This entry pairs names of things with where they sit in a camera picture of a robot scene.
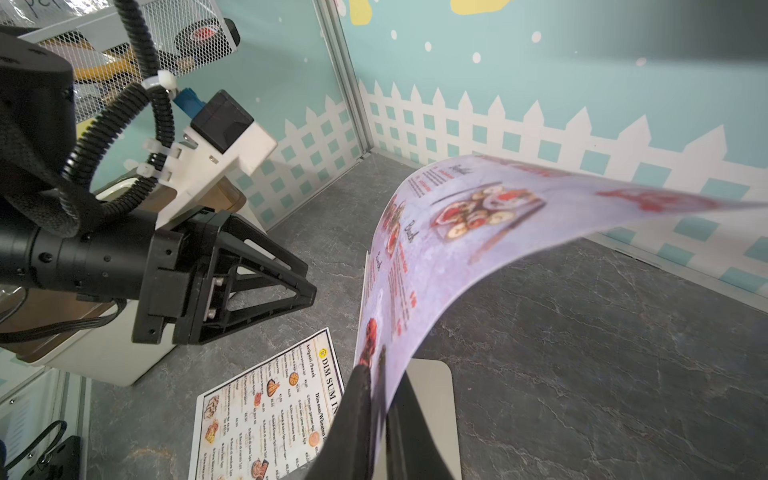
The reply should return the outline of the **red special menu sheet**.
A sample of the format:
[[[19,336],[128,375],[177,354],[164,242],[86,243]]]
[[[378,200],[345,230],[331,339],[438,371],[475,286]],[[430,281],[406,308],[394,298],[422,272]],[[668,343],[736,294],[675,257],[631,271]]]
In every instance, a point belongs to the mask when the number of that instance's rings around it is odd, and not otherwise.
[[[740,201],[634,185],[487,155],[412,173],[376,226],[367,256],[355,356],[370,370],[372,440],[407,365],[466,290],[527,255],[629,223]]]

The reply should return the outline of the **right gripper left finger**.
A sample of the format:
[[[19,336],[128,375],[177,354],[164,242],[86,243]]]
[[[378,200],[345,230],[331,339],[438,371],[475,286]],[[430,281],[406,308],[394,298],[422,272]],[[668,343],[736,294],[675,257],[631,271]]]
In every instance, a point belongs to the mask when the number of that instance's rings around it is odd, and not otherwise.
[[[372,400],[370,369],[357,365],[351,373],[340,406],[307,480],[371,479]]]

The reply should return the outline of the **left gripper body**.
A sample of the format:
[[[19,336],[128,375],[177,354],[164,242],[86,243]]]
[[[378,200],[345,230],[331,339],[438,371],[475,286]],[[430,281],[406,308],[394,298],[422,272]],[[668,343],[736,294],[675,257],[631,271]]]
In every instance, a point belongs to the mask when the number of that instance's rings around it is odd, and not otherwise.
[[[225,212],[200,209],[178,225],[155,229],[155,217],[134,212],[92,233],[64,238],[35,234],[35,285],[84,299],[135,300],[132,340],[156,344],[174,325],[176,344],[224,336],[228,259],[220,239]]]

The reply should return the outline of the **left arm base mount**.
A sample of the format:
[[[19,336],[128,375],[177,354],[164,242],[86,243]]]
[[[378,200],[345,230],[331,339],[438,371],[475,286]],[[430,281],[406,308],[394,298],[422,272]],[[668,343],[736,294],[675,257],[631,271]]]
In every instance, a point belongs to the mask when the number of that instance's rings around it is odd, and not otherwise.
[[[82,439],[70,436],[61,442],[42,463],[35,464],[22,480],[79,480],[81,475]]]

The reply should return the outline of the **yellow-header old menu sheet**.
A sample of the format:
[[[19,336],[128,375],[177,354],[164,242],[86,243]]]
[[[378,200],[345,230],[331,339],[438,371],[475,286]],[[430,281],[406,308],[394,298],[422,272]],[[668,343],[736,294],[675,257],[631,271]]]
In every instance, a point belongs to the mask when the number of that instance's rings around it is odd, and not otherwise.
[[[344,384],[324,328],[196,399],[191,479],[281,479],[319,454]]]

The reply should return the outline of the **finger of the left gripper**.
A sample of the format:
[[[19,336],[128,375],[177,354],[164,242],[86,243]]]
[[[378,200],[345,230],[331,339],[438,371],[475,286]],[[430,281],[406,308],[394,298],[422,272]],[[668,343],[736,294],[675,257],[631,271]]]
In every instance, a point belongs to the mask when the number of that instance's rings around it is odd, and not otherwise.
[[[227,282],[305,282],[308,265],[239,214],[221,213]]]
[[[216,278],[204,309],[203,343],[309,308],[316,294],[317,288],[306,281],[291,287],[257,275]]]

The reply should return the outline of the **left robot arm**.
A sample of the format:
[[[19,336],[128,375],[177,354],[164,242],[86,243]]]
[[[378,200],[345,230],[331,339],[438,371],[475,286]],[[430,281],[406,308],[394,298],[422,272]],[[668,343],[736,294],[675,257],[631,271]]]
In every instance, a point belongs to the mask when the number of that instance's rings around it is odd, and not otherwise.
[[[141,164],[111,201],[90,190],[95,168],[153,93],[161,71],[125,88],[82,135],[74,70],[53,51],[1,31],[1,280],[80,299],[137,302],[132,339],[200,345],[310,307],[308,267],[240,215],[202,197],[231,169],[255,171],[275,141],[227,92],[177,103],[191,114],[182,143],[147,141],[163,166]]]

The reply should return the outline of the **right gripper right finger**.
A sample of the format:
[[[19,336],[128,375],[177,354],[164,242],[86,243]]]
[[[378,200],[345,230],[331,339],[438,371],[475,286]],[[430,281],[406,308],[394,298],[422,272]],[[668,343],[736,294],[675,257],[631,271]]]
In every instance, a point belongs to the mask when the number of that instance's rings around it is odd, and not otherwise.
[[[387,414],[386,457],[389,480],[454,479],[433,440],[407,374]]]

